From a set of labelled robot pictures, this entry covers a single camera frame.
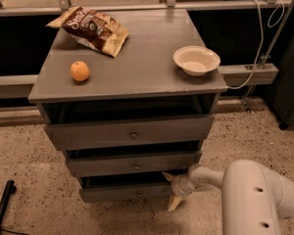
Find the black pole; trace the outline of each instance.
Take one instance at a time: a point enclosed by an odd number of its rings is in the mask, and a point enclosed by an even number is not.
[[[8,202],[10,199],[10,196],[14,194],[17,190],[17,187],[14,186],[14,181],[9,180],[6,184],[6,188],[4,189],[1,201],[0,201],[0,227],[3,220],[4,213],[6,211],[6,208],[8,206]]]

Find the tabletop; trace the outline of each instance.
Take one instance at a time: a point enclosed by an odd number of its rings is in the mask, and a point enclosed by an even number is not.
[[[60,29],[29,95],[29,102],[69,102],[151,96],[220,93],[218,70],[191,76],[173,61],[184,46],[205,46],[183,9],[105,12],[129,30],[114,59],[78,44]],[[73,62],[84,61],[90,77],[71,78]]]

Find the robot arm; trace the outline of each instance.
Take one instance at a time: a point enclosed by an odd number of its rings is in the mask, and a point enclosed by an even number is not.
[[[193,191],[221,189],[223,235],[279,235],[279,218],[294,217],[294,182],[256,162],[239,160],[225,172],[199,164],[170,176],[170,211]]]

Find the speckled floor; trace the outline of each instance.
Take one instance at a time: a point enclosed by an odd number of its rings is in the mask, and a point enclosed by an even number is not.
[[[220,101],[201,164],[224,170],[234,160],[250,159],[294,181],[294,126],[281,131],[261,99],[250,105],[254,111],[247,114],[238,101]],[[6,229],[35,235],[221,235],[219,190],[192,194],[175,212],[167,212],[168,198],[84,203],[36,110],[0,113],[0,198],[9,179],[17,192],[3,220]],[[294,234],[294,219],[280,224],[284,235]]]

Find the orange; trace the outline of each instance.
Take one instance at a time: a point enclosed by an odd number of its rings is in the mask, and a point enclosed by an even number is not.
[[[82,82],[89,77],[89,67],[83,61],[76,61],[71,64],[71,76],[74,80]]]

